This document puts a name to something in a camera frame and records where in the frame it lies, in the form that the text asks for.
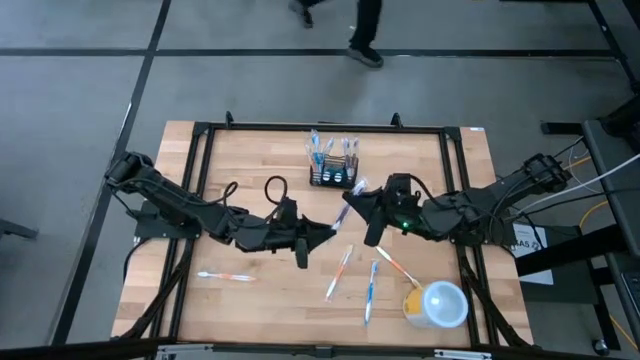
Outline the black side desk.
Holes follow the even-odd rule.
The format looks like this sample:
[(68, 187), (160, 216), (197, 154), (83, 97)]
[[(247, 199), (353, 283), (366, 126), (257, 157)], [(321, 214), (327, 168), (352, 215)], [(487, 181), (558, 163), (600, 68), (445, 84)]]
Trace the black side desk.
[(551, 269), (603, 255), (596, 283), (614, 284), (635, 341), (640, 346), (640, 95), (612, 113), (582, 123), (541, 124), (546, 135), (578, 135), (589, 149), (616, 220), (516, 261), (520, 274)]

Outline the yellow white wipes canister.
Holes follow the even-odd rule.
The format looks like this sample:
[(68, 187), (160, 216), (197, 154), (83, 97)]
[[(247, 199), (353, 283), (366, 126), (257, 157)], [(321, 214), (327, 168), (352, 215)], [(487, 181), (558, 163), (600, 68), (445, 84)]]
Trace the yellow white wipes canister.
[(405, 318), (418, 328), (456, 328), (467, 318), (469, 304), (462, 290), (448, 281), (436, 281), (412, 290), (403, 301)]

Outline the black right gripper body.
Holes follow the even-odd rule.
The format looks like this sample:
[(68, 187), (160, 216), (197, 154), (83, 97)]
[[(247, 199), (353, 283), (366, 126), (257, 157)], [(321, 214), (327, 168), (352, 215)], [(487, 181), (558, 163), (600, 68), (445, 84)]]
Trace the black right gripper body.
[(419, 234), (425, 231), (422, 208), (416, 203), (391, 204), (386, 207), (387, 223), (403, 233)]

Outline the person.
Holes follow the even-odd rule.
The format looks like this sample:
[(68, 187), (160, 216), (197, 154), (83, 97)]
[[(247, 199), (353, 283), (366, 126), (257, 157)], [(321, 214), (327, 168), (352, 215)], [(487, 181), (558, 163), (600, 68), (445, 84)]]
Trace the person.
[[(299, 18), (304, 28), (314, 25), (310, 9), (324, 0), (289, 0), (288, 8)], [(371, 47), (375, 40), (383, 0), (357, 0), (356, 28), (349, 40), (346, 54), (367, 67), (378, 69), (384, 65), (382, 56)]]

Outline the black neighbouring frame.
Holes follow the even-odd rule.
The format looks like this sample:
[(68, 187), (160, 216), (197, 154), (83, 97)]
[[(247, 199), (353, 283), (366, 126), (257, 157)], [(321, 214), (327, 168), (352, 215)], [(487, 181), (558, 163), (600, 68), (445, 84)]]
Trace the black neighbouring frame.
[(596, 0), (500, 0), (505, 2), (558, 2), (558, 3), (586, 3), (594, 16), (595, 21), (600, 28), (600, 32), (602, 33), (611, 54), (614, 59), (619, 63), (622, 67), (628, 81), (632, 92), (635, 95), (640, 94), (640, 81), (635, 77), (631, 66), (629, 65), (627, 56), (622, 51), (617, 39), (615, 38), (614, 33), (611, 30), (604, 14), (596, 3)]

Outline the black aluminium table frame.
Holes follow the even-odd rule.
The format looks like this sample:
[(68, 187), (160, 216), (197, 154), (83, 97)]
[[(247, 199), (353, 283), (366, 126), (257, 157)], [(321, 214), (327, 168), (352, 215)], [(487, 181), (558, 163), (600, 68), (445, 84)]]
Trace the black aluminium table frame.
[[(239, 123), (218, 126), (205, 185), (206, 198), (237, 181), (233, 204), (263, 215), (271, 175), (281, 175), (288, 194), (313, 221), (333, 221), (343, 205), (336, 189), (309, 184), (304, 142), (307, 124)], [(323, 138), (355, 135), (360, 140), (359, 173), (371, 187), (394, 172), (417, 176), (434, 195), (494, 182), (486, 133), (481, 128), (322, 124)], [(284, 351), (296, 355), (431, 356), (435, 350), (484, 352), (493, 360), (513, 360), (516, 351), (503, 337), (491, 339), (479, 301), (473, 320), (452, 329), (418, 328), (403, 314), (413, 285), (376, 249), (364, 244), (365, 222), (350, 213), (336, 236), (315, 249), (307, 269), (290, 251), (244, 253), (207, 236), (195, 243), (184, 294), (169, 297), (180, 306), (179, 318), (165, 313), (159, 333), (177, 331), (181, 343), (208, 344), (220, 351)], [(325, 294), (347, 247), (353, 244), (346, 270), (330, 302)], [(419, 282), (458, 283), (463, 250), (448, 241), (427, 241), (387, 229), (380, 247)], [(368, 327), (364, 313), (370, 269), (379, 261), (373, 310)], [(200, 278), (198, 272), (248, 275), (254, 282)]]

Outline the orange toothbrush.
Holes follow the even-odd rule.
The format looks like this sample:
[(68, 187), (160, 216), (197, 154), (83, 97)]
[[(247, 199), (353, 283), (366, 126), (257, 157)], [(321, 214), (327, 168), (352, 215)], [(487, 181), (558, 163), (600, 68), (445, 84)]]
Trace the orange toothbrush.
[(394, 260), (386, 250), (384, 250), (380, 246), (376, 246), (375, 249), (387, 262), (389, 262), (396, 270), (402, 273), (415, 288), (422, 289), (422, 285), (420, 284), (420, 282), (416, 278), (414, 278), (401, 264)]
[(344, 271), (346, 270), (347, 264), (349, 262), (351, 254), (353, 253), (353, 250), (354, 250), (354, 245), (350, 244), (347, 247), (347, 249), (346, 249), (346, 251), (345, 251), (345, 253), (344, 253), (344, 255), (343, 255), (342, 259), (341, 259), (341, 262), (339, 264), (339, 267), (337, 269), (337, 272), (336, 272), (334, 278), (331, 280), (331, 282), (330, 282), (330, 284), (328, 286), (327, 292), (325, 294), (325, 301), (326, 302), (330, 302), (332, 300), (332, 297), (333, 297), (333, 294), (334, 294), (334, 292), (335, 292), (335, 290), (337, 288), (338, 282), (340, 281), (342, 275), (344, 274)]
[(206, 271), (198, 272), (197, 276), (200, 278), (217, 278), (217, 279), (239, 281), (239, 282), (254, 282), (257, 280), (255, 277), (248, 276), (248, 275), (210, 273)]

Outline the white printed sheet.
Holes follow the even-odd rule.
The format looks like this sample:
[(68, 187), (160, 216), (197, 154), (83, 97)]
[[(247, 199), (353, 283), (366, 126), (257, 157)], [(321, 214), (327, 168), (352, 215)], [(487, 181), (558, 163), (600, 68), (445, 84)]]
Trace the white printed sheet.
[[(516, 243), (510, 246), (510, 251), (516, 258), (537, 252), (548, 245), (546, 232), (542, 227), (514, 223), (513, 230)], [(519, 277), (519, 280), (538, 285), (551, 286), (554, 284), (551, 270), (523, 275)]]

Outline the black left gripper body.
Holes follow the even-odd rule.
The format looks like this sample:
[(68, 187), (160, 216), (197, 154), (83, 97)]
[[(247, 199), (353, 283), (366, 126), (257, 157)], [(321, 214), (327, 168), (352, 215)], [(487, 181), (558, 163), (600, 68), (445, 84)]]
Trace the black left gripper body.
[(275, 252), (279, 249), (294, 251), (299, 242), (294, 223), (265, 222), (254, 215), (242, 217), (234, 231), (235, 246), (243, 252)]

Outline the dark furniture leg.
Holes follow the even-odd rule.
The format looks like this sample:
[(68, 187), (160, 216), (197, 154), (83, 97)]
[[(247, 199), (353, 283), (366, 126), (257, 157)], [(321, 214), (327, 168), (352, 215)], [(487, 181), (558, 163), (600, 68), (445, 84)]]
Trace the dark furniture leg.
[(24, 239), (35, 239), (38, 231), (0, 218), (0, 239), (5, 235), (15, 235)]

